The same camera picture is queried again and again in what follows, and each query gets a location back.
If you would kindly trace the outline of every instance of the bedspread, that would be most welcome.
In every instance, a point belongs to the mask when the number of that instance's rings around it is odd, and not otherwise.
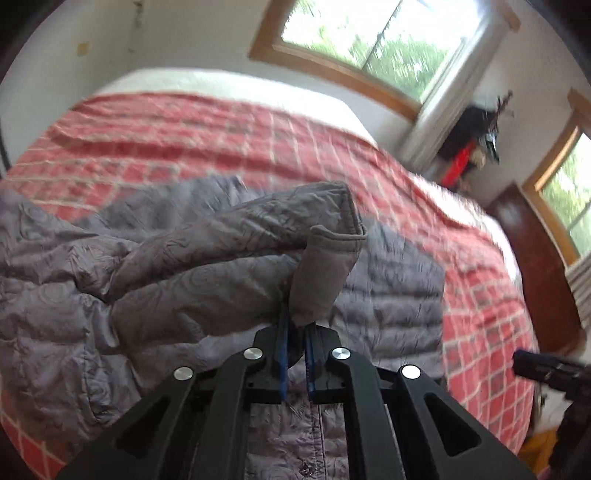
[[[145,186],[211,174],[237,175],[266,190],[345,181],[363,215],[432,255],[445,269],[449,389],[502,442],[519,449],[533,386],[514,377],[511,357],[516,348],[536,345],[500,250],[483,232],[448,218],[390,155],[364,140],[242,102],[162,93],[98,96],[50,127],[4,186],[73,220]],[[40,475],[53,476],[59,452],[47,452],[23,432],[10,398],[2,399],[5,430]]]

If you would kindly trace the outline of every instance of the window sill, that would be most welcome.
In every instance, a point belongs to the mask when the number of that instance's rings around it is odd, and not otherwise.
[[[249,53],[248,57],[251,60],[263,61],[324,78],[381,103],[413,123],[417,119],[422,107],[419,102],[349,67],[346,63],[283,41],[264,44],[259,41],[259,38],[260,35]]]

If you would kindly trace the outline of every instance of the wooden window frame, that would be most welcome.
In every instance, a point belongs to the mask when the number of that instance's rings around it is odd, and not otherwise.
[[[365,95],[415,122],[420,102],[361,70],[322,53],[284,42],[281,34],[297,0],[271,0],[252,44],[249,59],[263,61],[291,70],[321,77]],[[488,0],[496,5],[512,30],[521,22],[505,0]]]
[[[571,89],[569,103],[573,109],[569,121],[556,143],[525,181],[522,188],[550,230],[564,261],[567,265],[572,265],[580,258],[579,252],[567,228],[540,194],[540,191],[566,161],[581,135],[585,134],[591,138],[591,102],[577,90]]]

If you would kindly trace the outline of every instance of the bed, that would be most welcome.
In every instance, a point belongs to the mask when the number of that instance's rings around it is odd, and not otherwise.
[[[518,451],[534,389],[513,376],[511,356],[536,341],[505,235],[474,203],[408,174],[339,100],[227,72],[133,72],[50,127],[3,186],[75,220],[146,186],[211,175],[265,190],[344,180],[363,215],[428,252],[446,271],[449,390]],[[0,418],[27,465],[53,478],[67,454],[24,431],[6,391]]]

